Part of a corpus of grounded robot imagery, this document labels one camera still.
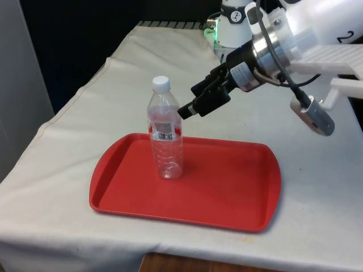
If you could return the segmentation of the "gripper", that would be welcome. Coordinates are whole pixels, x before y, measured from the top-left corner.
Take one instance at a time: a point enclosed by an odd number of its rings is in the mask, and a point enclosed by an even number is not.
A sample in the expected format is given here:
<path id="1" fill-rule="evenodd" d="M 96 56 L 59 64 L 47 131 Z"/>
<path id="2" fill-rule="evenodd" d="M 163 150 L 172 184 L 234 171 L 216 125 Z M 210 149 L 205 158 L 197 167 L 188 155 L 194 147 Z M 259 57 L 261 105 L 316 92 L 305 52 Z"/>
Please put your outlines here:
<path id="1" fill-rule="evenodd" d="M 178 109 L 179 116 L 186 120 L 194 115 L 204 117 L 231 100 L 231 88 L 223 83 L 227 69 L 235 85 L 243 92 L 250 92 L 261 86 L 253 72 L 258 68 L 257 59 L 253 52 L 252 40 L 236 48 L 222 63 L 198 84 L 191 88 L 195 98 Z"/>

